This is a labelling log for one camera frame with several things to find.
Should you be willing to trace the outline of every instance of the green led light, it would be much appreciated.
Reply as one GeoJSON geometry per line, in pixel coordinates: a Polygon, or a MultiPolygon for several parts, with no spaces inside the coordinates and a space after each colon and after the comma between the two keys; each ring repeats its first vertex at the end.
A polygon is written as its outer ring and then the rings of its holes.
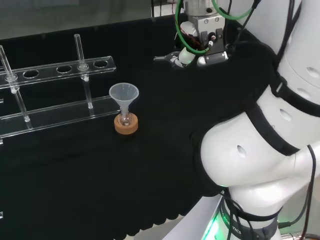
{"type": "Polygon", "coordinates": [[[213,236],[213,238],[211,239],[214,239],[214,236],[218,233],[218,231],[219,231],[218,220],[216,218],[213,218],[209,222],[202,240],[209,240],[210,239],[209,236],[213,236]]]}

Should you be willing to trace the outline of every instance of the plastic funnel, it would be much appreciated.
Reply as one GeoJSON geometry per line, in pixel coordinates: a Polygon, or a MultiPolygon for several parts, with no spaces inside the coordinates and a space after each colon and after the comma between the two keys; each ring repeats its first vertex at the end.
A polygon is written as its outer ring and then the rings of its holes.
{"type": "Polygon", "coordinates": [[[119,104],[122,110],[125,110],[138,97],[139,90],[135,85],[121,82],[110,88],[109,95],[119,104]]]}

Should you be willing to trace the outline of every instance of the white robot body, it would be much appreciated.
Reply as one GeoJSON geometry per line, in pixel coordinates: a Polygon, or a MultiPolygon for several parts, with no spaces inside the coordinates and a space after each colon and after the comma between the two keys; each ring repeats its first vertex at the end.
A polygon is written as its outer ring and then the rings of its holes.
{"type": "MultiPolygon", "coordinates": [[[[319,0],[303,1],[300,18],[278,72],[294,93],[320,107],[320,28],[315,27],[320,25],[319,9],[319,0]]],[[[320,165],[320,117],[304,113],[274,96],[270,87],[257,104],[276,133],[301,150],[291,156],[281,154],[266,142],[244,112],[206,133],[201,160],[209,177],[216,184],[229,187],[232,199],[245,212],[270,216],[310,182],[312,157],[307,145],[312,145],[320,165]]],[[[247,221],[240,221],[248,226],[247,221]]],[[[259,229],[271,222],[251,224],[259,229]]],[[[223,222],[219,226],[225,227],[223,232],[227,237],[227,227],[223,222]]],[[[279,239],[278,230],[272,240],[279,239]]]]}

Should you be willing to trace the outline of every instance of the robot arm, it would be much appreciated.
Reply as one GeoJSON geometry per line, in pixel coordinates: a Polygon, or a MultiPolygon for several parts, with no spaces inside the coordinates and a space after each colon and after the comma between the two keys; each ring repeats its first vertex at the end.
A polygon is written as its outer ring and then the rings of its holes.
{"type": "MultiPolygon", "coordinates": [[[[177,1],[176,41],[181,41],[185,47],[178,56],[172,57],[171,54],[166,56],[166,60],[173,65],[183,68],[190,64],[197,56],[199,57],[197,61],[198,66],[220,63],[228,59],[223,36],[225,18],[217,13],[211,1],[177,1]],[[179,25],[178,12],[181,7],[184,7],[188,15],[188,21],[182,22],[179,25]]],[[[162,59],[162,57],[154,58],[155,61],[162,59]]]]}
{"type": "MultiPolygon", "coordinates": [[[[312,158],[307,145],[320,164],[320,29],[314,27],[320,24],[319,9],[320,1],[303,1],[277,69],[282,80],[265,90],[254,110],[213,127],[202,140],[205,171],[215,183],[229,187],[246,213],[275,214],[308,184],[312,158]]],[[[271,222],[251,223],[261,229],[271,222]]],[[[248,226],[243,219],[241,224],[248,226]]],[[[278,239],[279,231],[271,240],[278,239]]]]}

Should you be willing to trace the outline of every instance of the black cable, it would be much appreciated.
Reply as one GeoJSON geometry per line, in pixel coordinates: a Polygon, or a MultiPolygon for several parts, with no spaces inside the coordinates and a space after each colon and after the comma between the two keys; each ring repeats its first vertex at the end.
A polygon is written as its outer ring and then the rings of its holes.
{"type": "Polygon", "coordinates": [[[303,231],[302,231],[302,235],[300,240],[303,240],[307,229],[308,229],[308,223],[309,223],[309,216],[310,216],[310,208],[311,208],[311,200],[312,200],[312,194],[313,194],[313,190],[314,190],[314,182],[315,182],[315,176],[316,176],[316,167],[317,167],[317,160],[316,160],[316,155],[314,150],[312,149],[312,147],[310,145],[308,145],[308,149],[310,151],[311,157],[312,157],[312,173],[311,173],[311,180],[309,183],[309,196],[308,196],[308,203],[306,206],[306,213],[305,213],[305,221],[304,221],[304,227],[303,227],[303,231]]]}
{"type": "Polygon", "coordinates": [[[273,57],[275,58],[277,55],[275,54],[274,50],[267,44],[265,44],[262,41],[256,40],[256,41],[238,41],[236,44],[235,43],[228,43],[225,45],[225,48],[228,50],[232,45],[238,46],[238,45],[259,45],[261,47],[264,47],[267,49],[269,52],[272,53],[273,57]]]}
{"type": "Polygon", "coordinates": [[[160,0],[160,17],[161,17],[161,14],[162,14],[162,0],[160,0]]]}
{"type": "Polygon", "coordinates": [[[241,232],[241,237],[242,237],[242,239],[244,240],[244,239],[245,239],[245,238],[244,238],[244,230],[242,229],[242,224],[241,224],[241,222],[240,222],[239,216],[238,216],[237,213],[235,213],[234,215],[235,215],[236,222],[238,223],[239,230],[240,230],[240,232],[241,232]]]}
{"type": "Polygon", "coordinates": [[[320,240],[320,235],[306,233],[304,239],[320,240]]]}
{"type": "MultiPolygon", "coordinates": [[[[219,194],[220,194],[222,197],[224,197],[225,200],[228,200],[228,201],[232,202],[233,204],[235,204],[235,205],[240,209],[241,212],[243,212],[243,213],[245,212],[245,211],[243,210],[243,208],[239,205],[239,203],[237,203],[236,201],[234,201],[233,199],[231,199],[230,196],[227,196],[226,194],[223,194],[222,192],[219,192],[219,194]]],[[[253,229],[253,227],[252,227],[252,225],[251,225],[251,222],[248,221],[248,220],[246,220],[246,221],[247,221],[247,223],[249,224],[249,227],[250,227],[250,231],[251,231],[251,235],[252,235],[252,240],[254,240],[254,239],[255,239],[254,229],[253,229]]]]}
{"type": "Polygon", "coordinates": [[[243,33],[243,31],[245,30],[245,27],[246,27],[247,23],[249,22],[252,14],[254,13],[254,10],[255,10],[255,8],[252,8],[251,12],[249,13],[248,17],[246,18],[246,20],[245,20],[244,24],[242,25],[241,30],[240,30],[237,38],[236,38],[236,40],[234,41],[234,45],[237,45],[237,44],[238,44],[238,42],[239,42],[239,40],[240,40],[240,36],[241,36],[241,34],[243,33]]]}
{"type": "Polygon", "coordinates": [[[291,26],[290,26],[290,34],[291,34],[292,31],[294,30],[294,27],[295,27],[295,25],[296,25],[296,23],[297,23],[297,21],[298,21],[298,19],[299,19],[299,17],[300,17],[301,4],[302,4],[302,2],[300,2],[299,7],[298,7],[298,9],[296,10],[295,15],[294,15],[294,17],[293,17],[293,19],[292,19],[291,26]]]}
{"type": "Polygon", "coordinates": [[[293,221],[279,222],[278,223],[278,228],[279,229],[284,229],[284,228],[290,227],[293,224],[296,224],[302,218],[302,216],[304,215],[304,213],[306,211],[307,205],[308,205],[308,198],[309,198],[309,194],[310,194],[309,192],[310,192],[310,185],[308,187],[308,190],[306,191],[304,204],[303,204],[303,207],[302,207],[302,210],[301,210],[299,216],[293,221]]]}
{"type": "Polygon", "coordinates": [[[295,8],[295,0],[290,0],[289,8],[288,8],[288,15],[286,18],[284,36],[283,36],[281,47],[279,49],[279,52],[278,52],[276,60],[275,60],[275,68],[276,69],[279,67],[280,61],[285,54],[287,42],[288,42],[290,34],[291,34],[290,30],[293,29],[292,21],[293,21],[293,15],[294,15],[294,8],[295,8]]]}
{"type": "Polygon", "coordinates": [[[155,3],[154,0],[151,0],[151,16],[155,17],[155,3]]]}
{"type": "MultiPolygon", "coordinates": [[[[230,15],[231,5],[232,5],[232,0],[230,0],[230,2],[229,2],[228,12],[227,12],[228,15],[230,15]]],[[[224,41],[225,41],[226,45],[228,44],[228,42],[227,42],[227,33],[228,33],[229,21],[230,20],[226,19],[226,23],[225,23],[225,27],[224,27],[224,41]]]]}
{"type": "Polygon", "coordinates": [[[228,237],[226,238],[226,240],[230,240],[230,237],[231,237],[231,229],[232,229],[233,218],[234,218],[234,214],[230,210],[230,220],[229,220],[230,224],[229,224],[228,237]]]}

